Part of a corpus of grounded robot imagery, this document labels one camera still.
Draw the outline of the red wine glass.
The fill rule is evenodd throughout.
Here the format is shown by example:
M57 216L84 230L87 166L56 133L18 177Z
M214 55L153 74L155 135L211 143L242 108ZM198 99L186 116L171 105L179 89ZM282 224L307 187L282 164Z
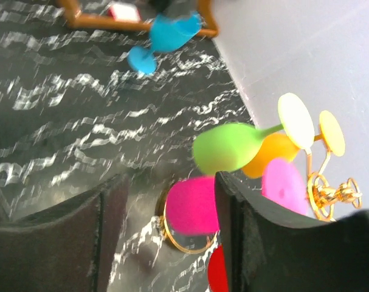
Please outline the red wine glass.
M209 260L207 275L210 291L229 292L224 251L222 245L217 247L213 251Z

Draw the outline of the pink wine glass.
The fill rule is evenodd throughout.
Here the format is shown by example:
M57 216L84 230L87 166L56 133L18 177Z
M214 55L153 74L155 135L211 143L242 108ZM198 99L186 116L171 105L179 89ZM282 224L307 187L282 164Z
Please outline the pink wine glass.
M293 163L275 158L261 178L261 194L301 215L306 215L306 183ZM179 181L168 191L165 218L182 235L205 235L219 231L215 203L215 178L200 176Z

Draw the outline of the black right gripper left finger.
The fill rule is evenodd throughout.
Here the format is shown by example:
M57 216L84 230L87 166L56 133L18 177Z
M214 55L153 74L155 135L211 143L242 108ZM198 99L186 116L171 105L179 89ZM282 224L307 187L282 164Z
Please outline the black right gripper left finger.
M0 291L106 291L123 228L129 179L0 223Z

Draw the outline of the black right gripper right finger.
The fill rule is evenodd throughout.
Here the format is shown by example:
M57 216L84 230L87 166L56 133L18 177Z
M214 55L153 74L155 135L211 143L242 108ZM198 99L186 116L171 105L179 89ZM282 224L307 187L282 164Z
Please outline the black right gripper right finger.
M369 291L369 209L335 222L290 211L232 174L215 177L230 291Z

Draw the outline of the blue wine glass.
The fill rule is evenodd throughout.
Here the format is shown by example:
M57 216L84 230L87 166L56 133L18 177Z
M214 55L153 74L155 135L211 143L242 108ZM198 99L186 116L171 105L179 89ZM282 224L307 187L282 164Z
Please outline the blue wine glass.
M149 33L150 48L134 46L128 54L129 65L137 72L152 74L157 68L155 52L170 53L181 48L200 31L201 27L202 20L197 12L179 20L157 15Z

